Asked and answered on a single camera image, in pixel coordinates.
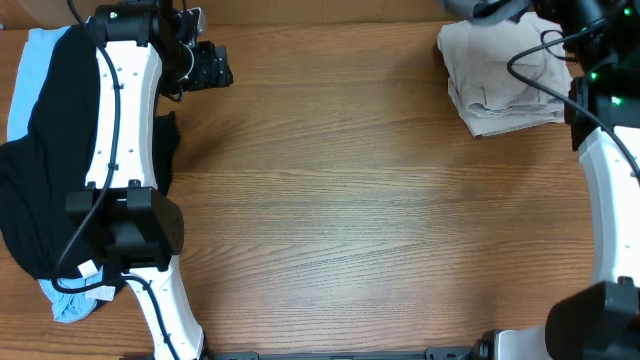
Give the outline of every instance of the white towel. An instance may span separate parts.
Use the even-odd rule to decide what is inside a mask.
[[[547,122],[564,120],[564,105],[507,72],[516,54],[540,45],[540,33],[560,27],[527,13],[519,24],[472,26],[467,21],[442,27],[438,48],[449,70],[449,95],[473,136],[496,135]],[[545,41],[557,39],[550,33]],[[564,55],[561,45],[551,48]],[[531,54],[514,69],[562,94],[569,92],[571,75],[564,61],[546,51]]]

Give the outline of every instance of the table surface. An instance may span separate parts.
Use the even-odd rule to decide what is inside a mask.
[[[212,27],[236,83],[188,93],[169,197],[215,351],[423,350],[543,324],[589,284],[569,128],[473,139],[443,23]],[[0,32],[0,136],[26,32]],[[0,358],[150,353],[130,289],[74,324],[0,245]]]

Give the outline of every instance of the gray garment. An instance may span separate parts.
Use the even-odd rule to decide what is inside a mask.
[[[473,25],[495,25],[522,15],[530,0],[438,0],[449,13],[463,17]]]

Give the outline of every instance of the wooden tabletop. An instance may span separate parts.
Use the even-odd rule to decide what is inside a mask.
[[[188,93],[169,197],[215,351],[424,350],[543,324],[589,284],[586,182],[562,124],[474,139],[443,23],[212,27],[236,83]],[[0,32],[0,135],[25,32]],[[0,358],[149,353],[130,289],[74,324],[0,245]]]

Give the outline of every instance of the white label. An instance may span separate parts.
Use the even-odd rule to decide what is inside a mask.
[[[85,297],[87,299],[97,299],[102,301],[111,301],[115,295],[115,286],[100,286],[99,288],[91,289],[85,293]]]
[[[98,269],[96,269],[96,265],[93,263],[93,260],[85,261],[78,265],[78,270],[80,270],[80,274],[82,274],[82,277],[85,279],[98,274]]]

